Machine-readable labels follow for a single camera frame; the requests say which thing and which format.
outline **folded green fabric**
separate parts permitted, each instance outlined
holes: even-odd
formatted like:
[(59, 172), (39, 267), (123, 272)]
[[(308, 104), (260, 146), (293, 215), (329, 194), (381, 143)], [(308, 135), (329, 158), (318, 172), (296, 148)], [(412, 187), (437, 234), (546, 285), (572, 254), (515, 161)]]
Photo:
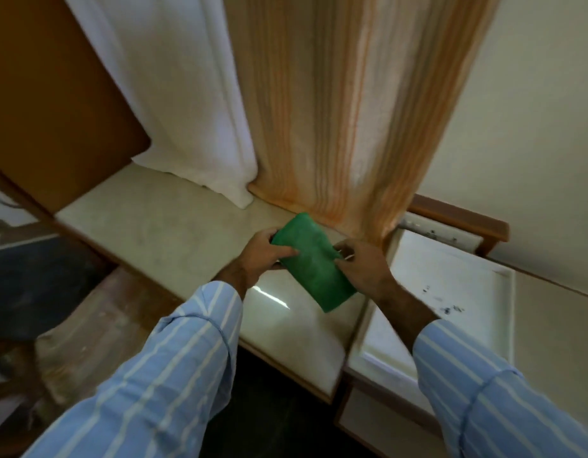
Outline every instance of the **folded green fabric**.
[(356, 293), (334, 264), (334, 259), (342, 256), (309, 214), (294, 217), (275, 234), (271, 243), (298, 250), (297, 256), (282, 259), (281, 262), (324, 312), (334, 310)]

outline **blue striped sleeve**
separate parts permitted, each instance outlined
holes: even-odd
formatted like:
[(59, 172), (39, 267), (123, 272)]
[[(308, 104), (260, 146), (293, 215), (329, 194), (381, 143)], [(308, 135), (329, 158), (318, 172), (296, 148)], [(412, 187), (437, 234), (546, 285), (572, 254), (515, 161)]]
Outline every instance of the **blue striped sleeve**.
[(229, 284), (201, 286), (24, 456), (197, 456), (208, 421), (230, 399), (242, 305)]
[(413, 359), (452, 457), (588, 458), (588, 429), (454, 324), (426, 326)]

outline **socket panel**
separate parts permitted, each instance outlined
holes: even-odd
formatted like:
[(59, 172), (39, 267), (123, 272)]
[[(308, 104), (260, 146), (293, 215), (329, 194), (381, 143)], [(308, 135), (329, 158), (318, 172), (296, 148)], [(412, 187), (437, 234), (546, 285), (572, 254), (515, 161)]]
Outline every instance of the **socket panel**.
[(399, 227), (470, 253), (474, 253), (483, 241), (483, 238), (476, 234), (410, 212), (405, 214)]

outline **striped curtain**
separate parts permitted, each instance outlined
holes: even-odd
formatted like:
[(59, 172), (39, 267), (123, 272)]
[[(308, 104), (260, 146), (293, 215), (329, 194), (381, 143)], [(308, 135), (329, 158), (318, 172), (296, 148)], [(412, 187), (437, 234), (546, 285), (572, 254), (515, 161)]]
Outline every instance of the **striped curtain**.
[(259, 165), (248, 189), (380, 244), (409, 205), (496, 0), (224, 0)]

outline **person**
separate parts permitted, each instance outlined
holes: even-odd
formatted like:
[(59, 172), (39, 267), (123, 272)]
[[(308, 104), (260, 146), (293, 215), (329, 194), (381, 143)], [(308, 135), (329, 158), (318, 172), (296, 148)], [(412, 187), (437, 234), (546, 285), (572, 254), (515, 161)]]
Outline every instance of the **person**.
[[(243, 252), (162, 318), (139, 354), (56, 420), (26, 458), (197, 456), (230, 399), (243, 298), (298, 252), (256, 233)], [(440, 319), (392, 277), (379, 248), (348, 239), (336, 260), (408, 350), (452, 457), (588, 458), (588, 429), (534, 392), (516, 368)]]

